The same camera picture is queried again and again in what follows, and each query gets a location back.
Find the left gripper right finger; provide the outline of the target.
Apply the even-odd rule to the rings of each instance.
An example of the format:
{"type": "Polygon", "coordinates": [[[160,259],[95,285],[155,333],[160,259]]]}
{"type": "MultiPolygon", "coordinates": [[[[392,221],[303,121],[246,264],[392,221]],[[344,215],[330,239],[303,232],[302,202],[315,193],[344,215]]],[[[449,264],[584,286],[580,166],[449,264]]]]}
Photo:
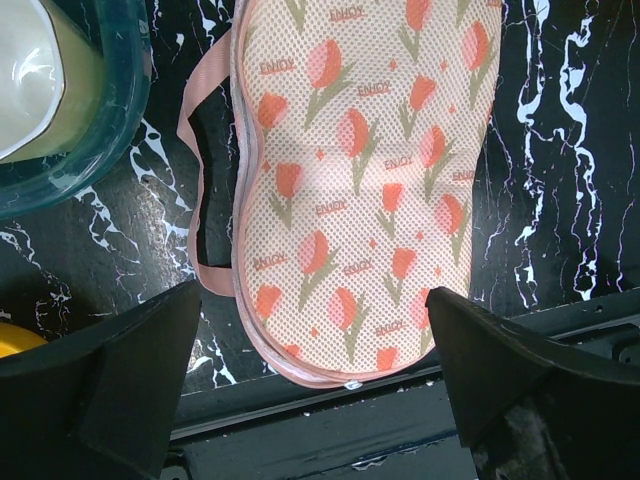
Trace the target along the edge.
{"type": "Polygon", "coordinates": [[[426,307],[478,478],[638,478],[638,338],[561,343],[446,288],[426,307]]]}

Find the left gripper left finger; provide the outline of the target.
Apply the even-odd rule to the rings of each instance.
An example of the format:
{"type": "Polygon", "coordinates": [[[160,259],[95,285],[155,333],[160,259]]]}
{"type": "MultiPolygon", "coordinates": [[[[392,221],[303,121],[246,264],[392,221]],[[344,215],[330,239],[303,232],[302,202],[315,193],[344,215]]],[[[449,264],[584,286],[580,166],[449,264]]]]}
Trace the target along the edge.
{"type": "Polygon", "coordinates": [[[159,478],[200,305],[184,282],[3,359],[2,478],[159,478]]]}

